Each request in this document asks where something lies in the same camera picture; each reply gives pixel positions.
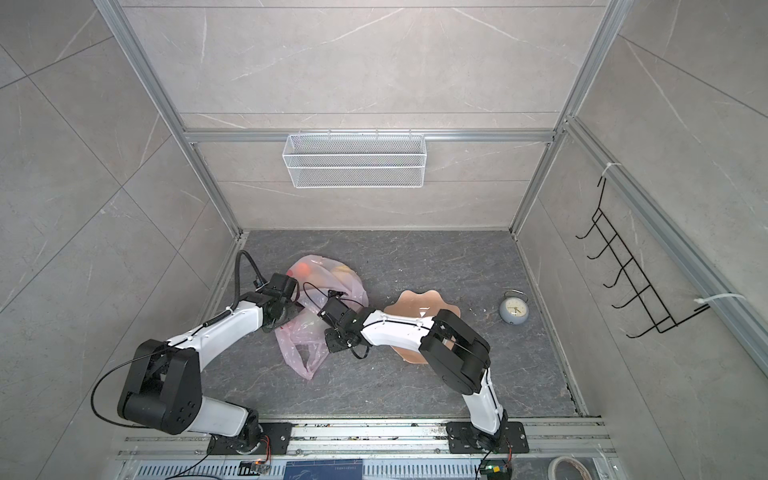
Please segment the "pink plastic bag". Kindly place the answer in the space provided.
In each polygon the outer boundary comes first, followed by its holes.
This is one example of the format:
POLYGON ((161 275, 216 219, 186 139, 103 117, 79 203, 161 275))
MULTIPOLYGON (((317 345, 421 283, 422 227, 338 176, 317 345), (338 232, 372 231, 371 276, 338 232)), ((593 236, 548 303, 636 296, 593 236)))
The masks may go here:
POLYGON ((318 316, 328 294, 339 292, 343 302, 356 311, 368 306, 369 301, 362 280, 346 264, 319 255, 302 258, 312 258, 322 268, 310 278, 295 278, 301 308, 288 315, 289 321, 277 328, 275 335, 285 363, 310 381, 329 355, 324 339, 328 325, 318 316))

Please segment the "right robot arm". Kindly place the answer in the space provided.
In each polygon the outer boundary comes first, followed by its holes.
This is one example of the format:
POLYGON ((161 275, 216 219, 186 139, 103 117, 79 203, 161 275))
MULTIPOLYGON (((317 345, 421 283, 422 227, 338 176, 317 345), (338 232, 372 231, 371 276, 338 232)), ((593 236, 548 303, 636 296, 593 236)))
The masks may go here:
POLYGON ((472 448, 490 451, 502 442, 508 416, 491 379, 489 343, 459 316, 441 309, 434 316, 404 317, 370 307, 359 311, 331 297, 318 316, 332 353, 363 345, 390 346, 420 354, 435 374, 460 393, 469 414, 472 448))

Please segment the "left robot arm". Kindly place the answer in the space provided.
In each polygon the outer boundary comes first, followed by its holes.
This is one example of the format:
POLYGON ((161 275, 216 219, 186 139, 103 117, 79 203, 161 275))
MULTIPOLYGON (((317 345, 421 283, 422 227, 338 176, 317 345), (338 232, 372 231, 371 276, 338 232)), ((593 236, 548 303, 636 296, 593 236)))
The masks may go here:
POLYGON ((284 274, 200 326, 167 341, 147 340, 136 349, 117 414, 166 434, 208 434, 227 448, 250 454, 266 443, 258 413, 203 395, 201 374, 241 338, 285 318, 298 282, 284 274))

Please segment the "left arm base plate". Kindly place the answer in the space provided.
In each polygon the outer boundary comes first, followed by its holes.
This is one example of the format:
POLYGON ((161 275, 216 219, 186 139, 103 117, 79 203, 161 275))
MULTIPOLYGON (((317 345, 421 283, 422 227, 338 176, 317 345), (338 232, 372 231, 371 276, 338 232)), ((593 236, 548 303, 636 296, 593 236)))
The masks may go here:
POLYGON ((286 455, 293 425, 289 422, 260 424, 261 431, 252 439, 212 436, 206 453, 209 455, 286 455))

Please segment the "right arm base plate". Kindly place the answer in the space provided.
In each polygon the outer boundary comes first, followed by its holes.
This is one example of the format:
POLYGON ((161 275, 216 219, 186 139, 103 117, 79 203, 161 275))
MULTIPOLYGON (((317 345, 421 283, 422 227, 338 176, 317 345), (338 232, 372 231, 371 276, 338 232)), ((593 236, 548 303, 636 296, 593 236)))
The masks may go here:
POLYGON ((528 437, 521 422, 503 422, 496 434, 486 434, 470 422, 446 424, 449 451, 452 454, 530 452, 528 437))

